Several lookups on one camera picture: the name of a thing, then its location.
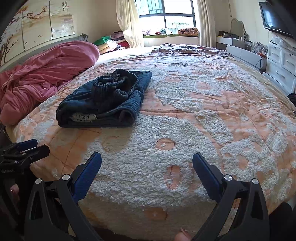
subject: television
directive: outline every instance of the television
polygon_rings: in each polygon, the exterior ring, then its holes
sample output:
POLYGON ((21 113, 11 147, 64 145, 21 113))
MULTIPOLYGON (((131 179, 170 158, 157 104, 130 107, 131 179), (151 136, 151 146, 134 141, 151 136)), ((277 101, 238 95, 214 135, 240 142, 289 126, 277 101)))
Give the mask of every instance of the television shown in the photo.
POLYGON ((269 2, 259 2, 264 28, 293 38, 289 29, 269 2))

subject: orange and white bedspread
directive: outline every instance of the orange and white bedspread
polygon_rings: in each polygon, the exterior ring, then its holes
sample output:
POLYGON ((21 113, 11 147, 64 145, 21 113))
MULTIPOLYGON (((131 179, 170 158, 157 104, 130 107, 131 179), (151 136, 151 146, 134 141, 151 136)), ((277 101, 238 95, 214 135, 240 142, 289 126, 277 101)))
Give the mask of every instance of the orange and white bedspread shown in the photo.
POLYGON ((80 201, 91 223, 132 238, 173 240, 180 227, 196 233, 215 206, 192 168, 196 152, 238 180, 257 178, 269 212, 295 193, 292 110, 269 80, 224 52, 154 53, 95 65, 40 104, 10 137, 50 147, 49 157, 31 166, 44 180, 71 173, 100 152, 102 167, 80 201), (117 68, 153 73, 134 125, 60 128, 59 103, 117 68))

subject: crumpled pink blanket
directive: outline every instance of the crumpled pink blanket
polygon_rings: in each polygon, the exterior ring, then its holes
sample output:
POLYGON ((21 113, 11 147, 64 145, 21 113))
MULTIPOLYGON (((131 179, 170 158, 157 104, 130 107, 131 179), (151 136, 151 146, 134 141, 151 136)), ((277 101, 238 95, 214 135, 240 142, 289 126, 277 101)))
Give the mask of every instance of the crumpled pink blanket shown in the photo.
POLYGON ((3 125, 17 124, 98 58, 99 50, 94 44, 70 41, 0 73, 0 121, 3 125))

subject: curtain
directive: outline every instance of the curtain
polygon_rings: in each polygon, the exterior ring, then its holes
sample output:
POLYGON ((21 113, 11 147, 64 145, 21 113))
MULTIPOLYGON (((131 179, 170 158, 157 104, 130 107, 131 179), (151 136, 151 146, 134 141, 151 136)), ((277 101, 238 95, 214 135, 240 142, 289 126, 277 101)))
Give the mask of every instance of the curtain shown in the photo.
POLYGON ((206 47, 216 47, 216 28, 211 0, 197 0, 197 5, 200 17, 200 45, 206 47))
POLYGON ((135 0, 116 0, 117 21, 131 48, 144 47, 135 0))

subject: folded dark blue pants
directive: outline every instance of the folded dark blue pants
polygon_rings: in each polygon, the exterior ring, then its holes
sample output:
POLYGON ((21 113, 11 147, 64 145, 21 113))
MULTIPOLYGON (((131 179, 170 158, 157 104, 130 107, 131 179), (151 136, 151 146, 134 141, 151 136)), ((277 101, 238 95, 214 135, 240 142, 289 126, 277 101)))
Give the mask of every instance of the folded dark blue pants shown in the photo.
POLYGON ((58 106, 56 117, 60 127, 124 127, 136 120, 143 103, 150 71, 116 69, 111 76, 87 82, 68 95, 58 106), (94 114, 96 120, 75 122, 74 113, 94 114))

